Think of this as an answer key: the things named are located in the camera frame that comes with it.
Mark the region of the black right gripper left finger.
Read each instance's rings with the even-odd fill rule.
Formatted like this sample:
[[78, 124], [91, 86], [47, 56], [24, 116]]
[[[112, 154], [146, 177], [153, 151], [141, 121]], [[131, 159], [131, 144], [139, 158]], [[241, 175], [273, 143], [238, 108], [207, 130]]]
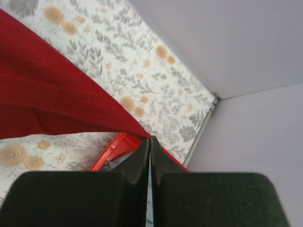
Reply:
[[111, 171], [32, 171], [12, 184], [3, 227], [143, 227], [150, 141]]

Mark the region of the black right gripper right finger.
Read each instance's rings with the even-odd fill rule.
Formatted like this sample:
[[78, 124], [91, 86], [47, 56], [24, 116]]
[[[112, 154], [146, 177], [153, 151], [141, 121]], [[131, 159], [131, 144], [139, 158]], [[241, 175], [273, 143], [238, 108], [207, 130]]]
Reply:
[[258, 173], [192, 173], [150, 139], [156, 227], [287, 227], [270, 180]]

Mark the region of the red t-shirt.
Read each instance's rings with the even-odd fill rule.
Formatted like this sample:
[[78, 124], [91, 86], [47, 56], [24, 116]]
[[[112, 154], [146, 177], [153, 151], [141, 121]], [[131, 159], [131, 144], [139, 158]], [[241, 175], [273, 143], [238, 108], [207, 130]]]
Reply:
[[0, 137], [79, 132], [150, 134], [37, 34], [0, 13]]

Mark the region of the red plastic bin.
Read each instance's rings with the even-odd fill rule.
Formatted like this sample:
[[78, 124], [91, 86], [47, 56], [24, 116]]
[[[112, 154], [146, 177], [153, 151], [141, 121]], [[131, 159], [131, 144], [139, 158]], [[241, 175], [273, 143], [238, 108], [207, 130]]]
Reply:
[[[92, 175], [114, 176], [118, 178], [128, 178], [130, 182], [137, 182], [142, 177], [148, 176], [149, 158], [153, 150], [160, 151], [161, 161], [166, 161], [165, 165], [172, 168], [172, 172], [188, 172], [171, 154], [169, 154], [159, 143], [155, 136], [149, 139], [138, 139], [127, 133], [118, 133], [110, 144], [106, 147], [104, 153], [99, 157], [93, 167], [90, 169]], [[121, 163], [112, 171], [102, 171], [102, 166], [107, 161], [112, 161], [125, 154], [131, 154], [124, 163]]]

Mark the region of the floral patterned table mat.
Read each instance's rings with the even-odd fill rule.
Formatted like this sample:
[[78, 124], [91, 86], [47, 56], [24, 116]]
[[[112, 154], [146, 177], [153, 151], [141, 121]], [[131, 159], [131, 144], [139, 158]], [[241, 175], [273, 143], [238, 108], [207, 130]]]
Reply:
[[[105, 89], [180, 163], [187, 165], [215, 97], [125, 0], [3, 0]], [[29, 170], [89, 170], [110, 132], [32, 135], [0, 142], [0, 196]]]

